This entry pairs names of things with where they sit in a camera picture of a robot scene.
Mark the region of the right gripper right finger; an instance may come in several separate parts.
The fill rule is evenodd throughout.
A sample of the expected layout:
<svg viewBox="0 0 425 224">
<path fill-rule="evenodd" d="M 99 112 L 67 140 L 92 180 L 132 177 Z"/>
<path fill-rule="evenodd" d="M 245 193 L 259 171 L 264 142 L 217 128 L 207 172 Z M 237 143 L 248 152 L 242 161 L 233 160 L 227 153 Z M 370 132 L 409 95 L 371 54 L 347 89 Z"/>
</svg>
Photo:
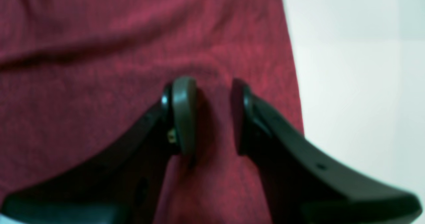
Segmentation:
<svg viewBox="0 0 425 224">
<path fill-rule="evenodd" d="M 410 224 L 411 192 L 367 177 L 308 142 L 241 79 L 231 91 L 238 154 L 256 165 L 275 224 Z"/>
</svg>

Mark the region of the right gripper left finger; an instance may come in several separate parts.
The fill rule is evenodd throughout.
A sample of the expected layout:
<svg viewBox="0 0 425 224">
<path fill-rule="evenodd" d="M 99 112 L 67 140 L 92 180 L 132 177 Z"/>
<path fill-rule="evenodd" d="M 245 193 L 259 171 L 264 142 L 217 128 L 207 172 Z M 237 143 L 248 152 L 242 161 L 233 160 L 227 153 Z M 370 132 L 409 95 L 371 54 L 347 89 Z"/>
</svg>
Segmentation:
<svg viewBox="0 0 425 224">
<path fill-rule="evenodd" d="M 1 223 L 152 223 L 169 160 L 195 154 L 196 97 L 195 78 L 165 85 L 158 102 L 105 150 L 7 195 Z"/>
</svg>

